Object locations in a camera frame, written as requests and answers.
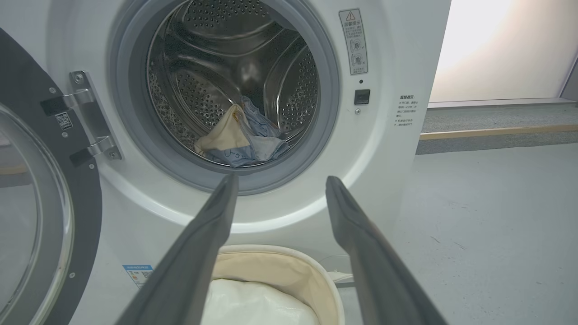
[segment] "washing machine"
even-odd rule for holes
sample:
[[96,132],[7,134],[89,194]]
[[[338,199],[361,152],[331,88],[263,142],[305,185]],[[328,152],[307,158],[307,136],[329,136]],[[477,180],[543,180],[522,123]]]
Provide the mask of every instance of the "washing machine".
[[[325,180],[395,231],[449,5],[3,2],[0,320],[114,323],[231,173],[227,244],[285,246],[349,273]],[[287,150],[234,168],[195,143],[242,98]]]

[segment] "metal hinge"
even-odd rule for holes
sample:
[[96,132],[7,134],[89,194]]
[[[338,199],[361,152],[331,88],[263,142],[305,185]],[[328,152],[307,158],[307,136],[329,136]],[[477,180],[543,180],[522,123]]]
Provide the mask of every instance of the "metal hinge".
[[91,85],[87,72],[71,72],[70,81],[74,93],[62,96],[68,109],[79,115],[80,121],[88,135],[91,145],[87,147],[91,156],[103,153],[108,159],[122,159],[116,141],[106,123],[104,112],[99,106],[96,93]]

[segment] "blue and white sticker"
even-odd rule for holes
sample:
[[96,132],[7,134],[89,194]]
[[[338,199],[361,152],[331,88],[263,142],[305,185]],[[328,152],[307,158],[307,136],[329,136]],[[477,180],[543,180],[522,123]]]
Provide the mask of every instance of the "blue and white sticker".
[[153,274],[153,267],[150,265],[123,265],[123,267],[139,289],[145,285],[147,279]]

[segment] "washing machine door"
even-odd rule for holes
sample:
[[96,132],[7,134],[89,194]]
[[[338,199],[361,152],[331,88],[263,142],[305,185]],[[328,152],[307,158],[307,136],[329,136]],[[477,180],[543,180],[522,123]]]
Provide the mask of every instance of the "washing machine door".
[[98,168],[48,74],[2,29],[0,49],[0,324],[68,324],[98,247]]

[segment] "warning sticker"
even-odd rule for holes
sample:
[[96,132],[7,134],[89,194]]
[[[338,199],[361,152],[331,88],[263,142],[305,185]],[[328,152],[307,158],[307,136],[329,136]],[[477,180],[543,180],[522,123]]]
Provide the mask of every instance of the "warning sticker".
[[147,279],[153,274],[153,268],[150,265],[123,265],[123,267],[139,289],[145,285]]
[[56,121],[58,122],[62,130],[66,130],[67,128],[72,127],[71,118],[70,116],[68,116],[68,113],[66,112],[56,115]]
[[367,73],[367,49],[360,10],[342,10],[339,12],[339,18],[349,53],[350,73],[352,75]]

